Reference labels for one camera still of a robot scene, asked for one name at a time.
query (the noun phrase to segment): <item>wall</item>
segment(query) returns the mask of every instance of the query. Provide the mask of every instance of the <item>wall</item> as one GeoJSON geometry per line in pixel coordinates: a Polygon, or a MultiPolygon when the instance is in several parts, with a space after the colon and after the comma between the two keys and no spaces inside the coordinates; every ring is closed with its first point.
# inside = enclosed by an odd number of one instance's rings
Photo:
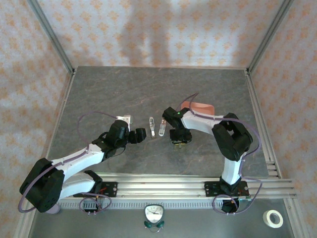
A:
{"type": "Polygon", "coordinates": [[[295,0],[252,75],[285,178],[317,234],[317,5],[295,0]]]}
{"type": "Polygon", "coordinates": [[[40,0],[72,65],[249,66],[282,0],[40,0]]]}
{"type": "Polygon", "coordinates": [[[0,1],[0,237],[13,237],[19,188],[44,155],[69,75],[26,0],[0,1]]]}

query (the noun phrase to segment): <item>gray stone surface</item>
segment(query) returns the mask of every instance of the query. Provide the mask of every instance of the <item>gray stone surface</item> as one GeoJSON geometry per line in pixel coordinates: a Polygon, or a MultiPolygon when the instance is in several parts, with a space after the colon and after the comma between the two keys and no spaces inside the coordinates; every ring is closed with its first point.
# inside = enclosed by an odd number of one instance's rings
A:
{"type": "MultiPolygon", "coordinates": [[[[56,132],[49,159],[56,159],[85,147],[76,132],[78,118],[91,110],[115,116],[131,114],[131,129],[144,127],[147,138],[141,144],[127,145],[126,151],[91,167],[95,172],[202,175],[218,177],[224,159],[213,136],[192,130],[193,141],[182,148],[165,135],[158,136],[161,115],[188,95],[200,94],[195,101],[212,104],[216,115],[235,113],[256,126],[251,99],[242,70],[78,67],[56,132]],[[150,137],[149,117],[154,117],[157,137],[150,137]]],[[[108,131],[113,119],[92,114],[83,118],[80,131],[88,141],[108,131]]],[[[267,177],[264,154],[258,152],[244,165],[245,176],[267,177]]]]}
{"type": "MultiPolygon", "coordinates": [[[[248,201],[240,201],[241,208],[246,204],[248,201]]],[[[36,212],[29,238],[294,237],[283,199],[256,199],[250,209],[236,216],[224,216],[212,209],[166,209],[163,219],[164,229],[153,235],[144,229],[142,209],[109,209],[89,217],[79,209],[62,209],[56,215],[36,212]],[[283,217],[283,225],[278,229],[263,221],[263,213],[271,209],[283,217]]]]}

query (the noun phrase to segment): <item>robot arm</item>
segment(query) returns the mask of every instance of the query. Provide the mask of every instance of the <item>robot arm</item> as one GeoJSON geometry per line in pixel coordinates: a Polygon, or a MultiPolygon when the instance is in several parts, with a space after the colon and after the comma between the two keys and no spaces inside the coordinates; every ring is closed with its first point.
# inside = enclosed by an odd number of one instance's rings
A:
{"type": "Polygon", "coordinates": [[[239,175],[241,159],[249,150],[253,141],[252,136],[242,124],[226,120],[226,118],[238,119],[237,116],[229,113],[226,116],[213,116],[215,120],[212,120],[192,114],[189,108],[183,108],[177,112],[169,107],[164,111],[162,117],[175,128],[170,130],[170,138],[173,144],[189,143],[192,140],[191,129],[215,137],[224,156],[224,169],[220,177],[221,189],[230,194],[241,180],[239,175]]]}
{"type": "Polygon", "coordinates": [[[20,187],[23,194],[29,184],[43,171],[61,162],[43,175],[26,194],[26,198],[40,212],[50,210],[60,199],[81,192],[96,193],[100,190],[102,179],[92,171],[79,173],[85,168],[98,164],[115,155],[118,148],[125,148],[128,143],[136,144],[146,138],[144,128],[130,131],[131,116],[117,117],[109,132],[101,134],[89,147],[66,157],[48,161],[38,160],[20,187]],[[78,157],[71,162],[63,163],[78,157]]]}

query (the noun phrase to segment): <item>clock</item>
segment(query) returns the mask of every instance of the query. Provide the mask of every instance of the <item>clock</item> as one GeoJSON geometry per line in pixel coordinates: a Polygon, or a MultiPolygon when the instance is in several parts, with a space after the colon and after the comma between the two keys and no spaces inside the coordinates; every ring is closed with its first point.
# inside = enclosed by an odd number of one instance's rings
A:
{"type": "Polygon", "coordinates": [[[144,225],[146,228],[158,227],[160,229],[164,226],[163,214],[164,208],[162,205],[159,204],[150,204],[144,208],[144,214],[146,221],[144,225]]]}

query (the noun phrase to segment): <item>roll of tape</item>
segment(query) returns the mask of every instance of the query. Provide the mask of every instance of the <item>roll of tape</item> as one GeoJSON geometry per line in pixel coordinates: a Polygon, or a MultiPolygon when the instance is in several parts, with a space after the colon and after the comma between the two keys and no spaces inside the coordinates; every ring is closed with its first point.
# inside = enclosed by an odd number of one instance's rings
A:
{"type": "Polygon", "coordinates": [[[263,220],[265,224],[272,228],[279,228],[283,225],[283,217],[276,210],[268,210],[263,213],[263,220]]]}

